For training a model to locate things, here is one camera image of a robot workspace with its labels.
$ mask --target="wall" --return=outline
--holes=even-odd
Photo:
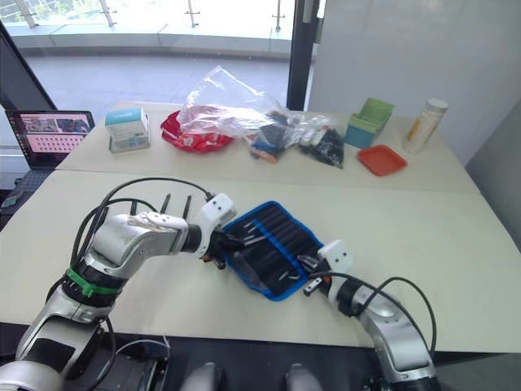
[[[466,169],[521,250],[521,100]]]
[[[519,0],[328,0],[309,110],[358,111],[367,97],[440,125],[465,164],[521,98]]]

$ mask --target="table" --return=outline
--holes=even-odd
[[[1,321],[32,322],[49,286],[68,265],[83,216],[113,187],[138,176],[59,170],[46,180],[0,233]],[[344,239],[354,256],[350,271],[355,276],[372,283],[391,275],[412,279],[436,312],[438,350],[521,352],[516,310],[521,306],[521,256],[479,193],[215,178],[197,182],[226,192],[239,214],[276,199],[324,243]],[[121,195],[159,206],[167,192],[173,193],[167,212],[175,215],[188,194],[197,196],[189,221],[203,203],[191,189],[163,182],[139,184]],[[429,340],[421,299],[404,285],[389,291]],[[118,332],[372,346],[356,320],[318,293],[268,301],[230,269],[219,271],[186,254],[149,260],[125,286],[112,321]]]
[[[98,124],[58,169],[113,173],[173,175],[190,178],[215,178],[251,182],[333,185],[336,187],[394,188],[401,190],[464,191],[478,189],[454,154],[435,134],[429,148],[420,155],[401,151],[401,141],[412,125],[412,118],[392,117],[376,143],[387,144],[409,162],[407,169],[390,177],[375,177],[357,160],[358,149],[345,147],[344,169],[332,169],[290,148],[276,164],[253,159],[242,140],[226,149],[207,155],[177,150],[161,138],[160,124],[180,108],[167,103],[122,102],[115,109],[142,106],[151,126],[151,147],[141,151],[112,154],[108,151],[108,132]],[[348,117],[328,114],[339,131],[347,129]]]

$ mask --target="red plate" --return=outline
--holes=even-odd
[[[385,145],[363,149],[358,152],[358,160],[367,167],[371,173],[382,177],[406,167],[407,162],[403,157]]]

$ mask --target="teal box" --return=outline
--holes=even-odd
[[[366,149],[371,146],[387,124],[394,105],[369,98],[359,113],[349,120],[344,141],[355,147]]]

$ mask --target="bottle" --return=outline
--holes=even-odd
[[[429,99],[404,140],[404,151],[408,153],[420,152],[427,140],[435,132],[441,117],[445,114],[448,107],[449,105],[444,100]]]

